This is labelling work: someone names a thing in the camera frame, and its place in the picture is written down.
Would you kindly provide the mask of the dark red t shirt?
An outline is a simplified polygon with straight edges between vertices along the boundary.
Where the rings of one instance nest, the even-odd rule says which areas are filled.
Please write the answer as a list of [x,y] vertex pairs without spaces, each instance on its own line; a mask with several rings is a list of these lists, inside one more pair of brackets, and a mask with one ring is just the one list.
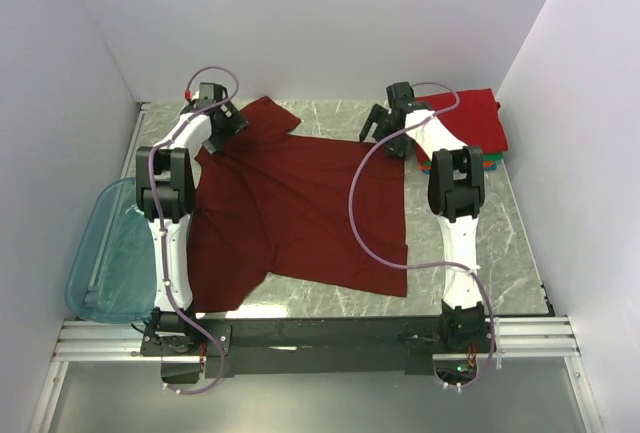
[[[221,152],[197,155],[201,175],[187,247],[197,310],[236,309],[271,273],[405,296],[406,272],[371,258],[349,221],[351,181],[371,148],[299,136],[299,119],[267,97],[242,113],[246,130]],[[366,245],[405,265],[401,160],[373,154],[357,183],[354,212]]]

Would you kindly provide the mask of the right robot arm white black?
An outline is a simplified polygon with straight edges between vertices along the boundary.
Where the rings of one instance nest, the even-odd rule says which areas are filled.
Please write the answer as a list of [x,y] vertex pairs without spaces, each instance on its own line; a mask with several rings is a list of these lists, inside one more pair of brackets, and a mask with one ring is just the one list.
[[439,119],[456,109],[461,99],[441,110],[416,99],[408,82],[386,88],[388,106],[374,105],[359,139],[372,136],[375,145],[359,164],[351,181],[348,215],[352,232],[362,249],[377,262],[395,269],[410,270],[376,255],[361,238],[356,226],[354,199],[359,177],[373,154],[380,148],[403,156],[414,142],[431,161],[427,199],[440,227],[444,259],[429,267],[442,267],[445,286],[439,317],[439,340],[452,352],[467,352],[485,340],[492,326],[485,319],[490,300],[478,278],[476,233],[480,210],[485,202],[484,153],[454,135]]

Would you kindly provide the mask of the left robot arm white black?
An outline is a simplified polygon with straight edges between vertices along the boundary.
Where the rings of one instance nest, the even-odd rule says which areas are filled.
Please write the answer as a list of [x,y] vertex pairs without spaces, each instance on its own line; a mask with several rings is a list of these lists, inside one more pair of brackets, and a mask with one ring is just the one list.
[[138,148],[136,204],[147,220],[155,261],[155,298],[143,334],[141,354],[174,356],[206,349],[196,326],[189,283],[187,240],[195,211],[192,159],[208,146],[218,152],[248,127],[227,88],[202,82],[185,92],[176,125],[152,146]]

